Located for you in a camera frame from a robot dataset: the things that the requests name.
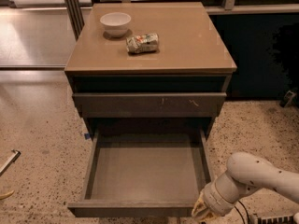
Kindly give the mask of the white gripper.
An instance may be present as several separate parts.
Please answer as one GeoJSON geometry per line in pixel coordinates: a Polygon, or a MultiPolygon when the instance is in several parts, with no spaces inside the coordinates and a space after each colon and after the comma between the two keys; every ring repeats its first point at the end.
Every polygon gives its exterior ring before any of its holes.
{"type": "Polygon", "coordinates": [[[237,202],[237,184],[234,180],[214,180],[200,192],[192,210],[192,218],[201,222],[223,217],[237,202]]]}

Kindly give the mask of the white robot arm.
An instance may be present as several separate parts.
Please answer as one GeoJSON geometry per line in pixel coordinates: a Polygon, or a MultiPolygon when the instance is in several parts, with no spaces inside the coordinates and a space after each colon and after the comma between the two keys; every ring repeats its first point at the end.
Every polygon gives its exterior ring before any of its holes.
{"type": "Polygon", "coordinates": [[[233,153],[227,160],[226,171],[200,192],[192,218],[205,222],[224,217],[240,199],[259,189],[270,189],[299,203],[299,174],[279,169],[270,161],[247,152],[233,153]]]}

